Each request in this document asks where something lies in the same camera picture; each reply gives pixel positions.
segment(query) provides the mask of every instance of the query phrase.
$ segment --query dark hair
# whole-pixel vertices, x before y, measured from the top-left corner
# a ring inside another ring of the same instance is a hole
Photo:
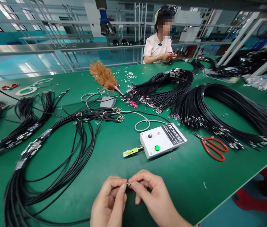
[[[158,32],[158,26],[164,25],[168,20],[172,20],[175,16],[174,10],[169,10],[167,6],[162,7],[157,16],[157,21],[155,23],[155,30]]]

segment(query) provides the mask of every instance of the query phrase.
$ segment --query woman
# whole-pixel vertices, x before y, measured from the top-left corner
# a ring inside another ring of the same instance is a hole
[[[169,36],[174,16],[174,7],[164,6],[157,12],[155,16],[155,30],[157,32],[146,40],[143,64],[154,63],[160,60],[167,61],[170,58],[172,48]],[[172,59],[176,57],[175,53],[171,54]]]

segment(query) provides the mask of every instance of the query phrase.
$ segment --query control box label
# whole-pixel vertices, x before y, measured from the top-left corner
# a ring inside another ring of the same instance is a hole
[[[172,124],[161,126],[161,128],[174,146],[184,142],[184,139],[180,136]]]

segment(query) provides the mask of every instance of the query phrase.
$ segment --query pink handle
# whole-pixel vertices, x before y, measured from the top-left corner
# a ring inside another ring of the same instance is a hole
[[[124,96],[124,98],[126,98],[126,96],[119,90],[118,86],[114,87],[118,92],[121,93],[122,96]],[[127,102],[129,104],[131,104],[134,108],[138,108],[138,105],[134,102],[134,101],[130,101],[130,98],[127,98]]]
[[[137,108],[138,105],[134,102],[134,101],[129,101],[129,103],[134,107],[134,108]]]

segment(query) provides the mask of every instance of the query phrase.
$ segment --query green workbench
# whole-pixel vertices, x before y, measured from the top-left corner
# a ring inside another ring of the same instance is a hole
[[[172,66],[148,64],[115,67],[111,70],[113,73],[118,72],[115,76],[116,78],[118,77],[118,82],[121,84],[120,89],[126,92],[128,85],[130,85],[129,80],[134,84],[140,84],[159,72],[177,67],[192,69],[185,62],[177,62]],[[125,71],[127,73],[133,72],[137,77],[128,79]],[[85,106],[85,103],[80,101],[83,94],[98,92],[98,89],[101,89],[100,85],[94,81],[88,71],[5,80],[0,81],[0,87],[19,83],[21,85],[19,88],[24,88],[43,78],[54,78],[54,80],[51,86],[38,89],[38,92],[51,89],[56,94],[59,94],[71,88],[59,103],[59,107],[62,106],[69,113]],[[243,86],[244,83],[241,80],[234,84],[227,84],[205,77],[202,74],[194,77],[193,87],[203,83],[226,84],[255,102],[267,106],[267,90],[258,91],[253,87]],[[6,93],[14,96],[15,92],[14,90],[7,91]],[[1,93],[0,101],[6,101],[8,104],[16,103],[16,100]],[[224,115],[225,118],[222,119],[227,124],[246,132],[257,133],[246,120],[230,108],[207,97],[206,103],[217,116],[222,118],[222,115]],[[123,110],[134,110],[133,107],[129,107],[125,102],[121,102],[120,97],[117,98],[115,106]],[[152,108],[145,108],[143,104],[139,105],[138,110],[152,114],[155,113]],[[66,115],[61,109],[57,109],[55,113],[62,116]],[[161,115],[167,118],[168,114],[169,112],[163,112]],[[133,157],[123,158],[122,152],[140,146],[139,132],[135,131],[134,125],[136,122],[143,120],[143,118],[136,114],[127,114],[125,117],[122,123],[104,122],[102,124],[96,138],[93,154],[87,165],[65,193],[50,208],[43,212],[40,217],[55,222],[73,222],[89,218],[93,201],[109,175],[129,179],[139,170],[147,169],[154,174],[162,176],[180,215],[191,224],[196,225],[267,166],[267,147],[262,148],[261,152],[252,148],[242,151],[230,149],[225,154],[226,160],[224,162],[216,161],[205,152],[200,139],[182,125],[178,126],[178,128],[187,138],[188,142],[177,150],[153,160],[147,160],[143,151]],[[5,118],[19,121],[14,114],[14,108],[6,111]],[[156,116],[148,116],[148,118],[161,120],[161,118]],[[30,142],[34,141],[58,120],[58,117],[52,116],[30,139],[0,156],[0,226],[4,225],[4,190],[20,158],[20,154]],[[142,129],[147,124],[144,122],[138,128]],[[150,129],[161,125],[160,123],[152,122]],[[1,120],[0,139],[7,136],[17,126],[18,124],[16,123]],[[40,178],[62,163],[71,151],[74,134],[75,127],[72,123],[54,132],[38,153],[34,155],[28,167],[27,175],[29,179]],[[205,130],[202,130],[200,134],[211,136]],[[49,182],[44,180],[40,184],[36,184],[35,188],[45,189],[47,186],[49,186]],[[123,225],[155,226],[155,222],[149,215],[146,206],[143,203],[135,206],[134,200],[134,192],[129,191],[123,215]],[[51,200],[37,204],[33,209],[37,211],[49,201]]]

